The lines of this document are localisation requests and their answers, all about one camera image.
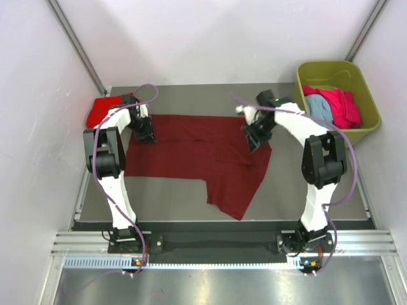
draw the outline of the white enclosure panel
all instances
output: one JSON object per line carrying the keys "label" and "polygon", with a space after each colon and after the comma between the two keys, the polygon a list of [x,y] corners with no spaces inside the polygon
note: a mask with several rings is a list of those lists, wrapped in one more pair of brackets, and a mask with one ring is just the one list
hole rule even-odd
{"label": "white enclosure panel", "polygon": [[84,167],[92,81],[46,1],[0,2],[0,304],[34,304]]}
{"label": "white enclosure panel", "polygon": [[105,86],[291,82],[344,59],[376,0],[60,0]]}
{"label": "white enclosure panel", "polygon": [[390,229],[407,268],[407,1],[391,0],[361,48],[362,70],[383,119],[356,147],[379,225]]}

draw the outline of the metal floor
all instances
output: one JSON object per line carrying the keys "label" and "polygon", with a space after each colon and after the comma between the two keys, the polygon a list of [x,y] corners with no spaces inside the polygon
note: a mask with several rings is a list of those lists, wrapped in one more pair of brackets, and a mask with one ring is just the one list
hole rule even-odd
{"label": "metal floor", "polygon": [[[293,84],[159,86],[160,96],[149,105],[149,111],[152,114],[235,116],[236,103],[231,92],[254,102],[260,91],[269,88],[276,96],[287,96],[291,95]],[[134,90],[133,87],[113,88],[111,95]],[[151,88],[146,88],[137,97],[146,100],[153,94]],[[130,132],[123,132],[123,143],[126,145],[129,136]],[[267,173],[243,220],[298,220],[307,193],[307,185],[301,173],[303,149],[280,126],[274,128],[270,145],[273,151]],[[342,198],[351,182],[352,167],[348,162],[348,172],[342,177],[333,200]],[[217,206],[206,204],[206,185],[202,180],[126,177],[125,184],[130,204],[139,221],[233,220]],[[346,205],[332,208],[330,215],[336,220],[367,219],[359,190],[355,190]],[[93,179],[88,184],[80,221],[111,221],[109,206]]]}
{"label": "metal floor", "polygon": [[334,257],[317,277],[276,270],[146,270],[133,280],[108,274],[80,290],[105,272],[64,269],[54,305],[395,304],[380,257]]}

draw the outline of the fabric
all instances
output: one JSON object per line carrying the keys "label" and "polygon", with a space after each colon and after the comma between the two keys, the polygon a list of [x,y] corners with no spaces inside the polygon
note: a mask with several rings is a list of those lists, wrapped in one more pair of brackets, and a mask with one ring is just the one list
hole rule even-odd
{"label": "fabric", "polygon": [[263,180],[271,155],[265,144],[252,154],[244,118],[152,115],[158,143],[132,137],[125,176],[201,179],[207,203],[240,220]]}
{"label": "fabric", "polygon": [[87,128],[94,128],[107,116],[109,109],[113,106],[121,104],[121,95],[118,97],[101,97],[95,99],[93,107],[89,112],[88,119],[86,120]]}
{"label": "fabric", "polygon": [[[325,121],[333,123],[331,106],[329,106],[329,103],[326,101],[326,99],[324,99],[322,95],[308,95],[305,97],[305,102],[307,103],[308,108],[310,109],[310,114],[312,116],[316,116],[317,118],[324,119]],[[324,124],[323,122],[317,121],[316,123],[325,128],[331,129],[330,126]]]}
{"label": "fabric", "polygon": [[333,121],[341,129],[358,128],[362,123],[361,113],[357,108],[352,93],[340,89],[321,90],[303,85],[305,96],[319,94],[331,106]]}

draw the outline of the green plastic basket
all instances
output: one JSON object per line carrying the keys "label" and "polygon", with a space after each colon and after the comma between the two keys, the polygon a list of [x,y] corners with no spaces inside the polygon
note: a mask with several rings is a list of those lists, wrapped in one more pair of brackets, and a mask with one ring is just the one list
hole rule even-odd
{"label": "green plastic basket", "polygon": [[297,80],[293,97],[300,109],[310,113],[305,102],[303,85],[325,90],[351,91],[362,116],[362,125],[355,129],[344,129],[352,144],[380,126],[382,120],[369,88],[358,66],[344,60],[305,62],[297,68]]}

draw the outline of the blue cloth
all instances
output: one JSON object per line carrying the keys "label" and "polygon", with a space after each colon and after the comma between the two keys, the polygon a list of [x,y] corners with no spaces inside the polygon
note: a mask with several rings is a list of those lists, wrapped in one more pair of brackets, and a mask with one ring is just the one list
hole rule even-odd
{"label": "blue cloth", "polygon": [[[325,121],[333,123],[331,106],[322,95],[308,95],[305,97],[305,101],[307,102],[308,108],[310,109],[310,114],[312,116],[316,116],[317,118],[321,118]],[[327,129],[332,129],[332,127],[324,124],[323,122],[316,121],[316,123]]]}

